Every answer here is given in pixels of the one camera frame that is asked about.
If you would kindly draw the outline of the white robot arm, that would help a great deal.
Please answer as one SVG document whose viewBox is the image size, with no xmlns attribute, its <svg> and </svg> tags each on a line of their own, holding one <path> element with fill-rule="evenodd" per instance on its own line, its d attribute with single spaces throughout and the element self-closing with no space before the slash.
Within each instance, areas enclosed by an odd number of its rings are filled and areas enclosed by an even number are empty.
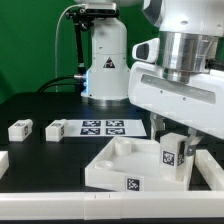
<svg viewBox="0 0 224 224">
<path fill-rule="evenodd" d="M 76 0 L 93 21 L 92 65 L 82 96 L 94 103 L 129 100 L 152 114 L 152 130 L 165 118 L 201 135 L 224 140 L 224 0 Z M 141 3 L 159 29 L 136 44 L 126 65 L 126 27 L 118 6 Z"/>
</svg>

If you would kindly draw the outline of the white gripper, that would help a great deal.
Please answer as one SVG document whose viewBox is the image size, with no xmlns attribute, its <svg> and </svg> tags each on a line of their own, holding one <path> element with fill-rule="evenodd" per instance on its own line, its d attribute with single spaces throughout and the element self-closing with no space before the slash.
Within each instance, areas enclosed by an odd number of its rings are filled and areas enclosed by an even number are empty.
<svg viewBox="0 0 224 224">
<path fill-rule="evenodd" d="M 223 72 L 196 74 L 188 84 L 181 84 L 163 79 L 162 69 L 155 65 L 136 62 L 130 72 L 128 95 L 132 104 L 153 112 L 152 140 L 165 129 L 164 117 L 191 127 L 185 142 L 187 156 L 195 154 L 204 133 L 224 140 Z"/>
</svg>

